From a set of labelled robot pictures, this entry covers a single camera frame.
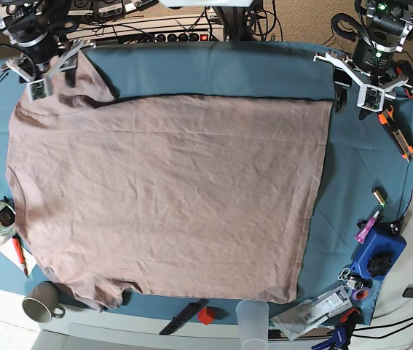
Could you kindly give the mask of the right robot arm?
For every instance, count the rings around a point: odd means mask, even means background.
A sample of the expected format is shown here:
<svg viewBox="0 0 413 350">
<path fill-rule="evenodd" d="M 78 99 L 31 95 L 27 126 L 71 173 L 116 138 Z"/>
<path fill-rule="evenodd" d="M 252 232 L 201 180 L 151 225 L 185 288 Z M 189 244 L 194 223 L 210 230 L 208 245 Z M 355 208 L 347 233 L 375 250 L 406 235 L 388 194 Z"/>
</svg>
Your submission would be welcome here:
<svg viewBox="0 0 413 350">
<path fill-rule="evenodd" d="M 58 70 L 66 84 L 76 84 L 78 51 L 87 43 L 74 44 L 67 35 L 75 32 L 83 19 L 70 16 L 72 1 L 0 1 L 0 34 L 9 38 L 9 47 L 20 55 L 8 60 L 3 71 L 13 71 L 22 83 L 50 78 L 50 61 L 60 58 Z"/>
</svg>

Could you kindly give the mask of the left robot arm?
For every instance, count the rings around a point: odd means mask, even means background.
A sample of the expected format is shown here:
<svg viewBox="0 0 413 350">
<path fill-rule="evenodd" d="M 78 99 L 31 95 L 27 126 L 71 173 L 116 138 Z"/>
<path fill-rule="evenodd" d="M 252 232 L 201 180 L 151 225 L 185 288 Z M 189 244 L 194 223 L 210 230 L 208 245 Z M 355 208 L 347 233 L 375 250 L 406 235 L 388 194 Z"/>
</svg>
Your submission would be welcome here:
<svg viewBox="0 0 413 350">
<path fill-rule="evenodd" d="M 380 113 L 387 100 L 396 99 L 396 90 L 404 90 L 413 98 L 413 68 L 405 60 L 395 62 L 393 56 L 401 53 L 413 29 L 411 5 L 399 1 L 354 2 L 359 19 L 338 13 L 331 19 L 332 31 L 355 42 L 353 54 L 331 50 L 315 54 L 314 61 L 330 63 L 334 67 L 334 84 L 339 88 L 359 87 L 356 106 L 359 119 Z"/>
</svg>

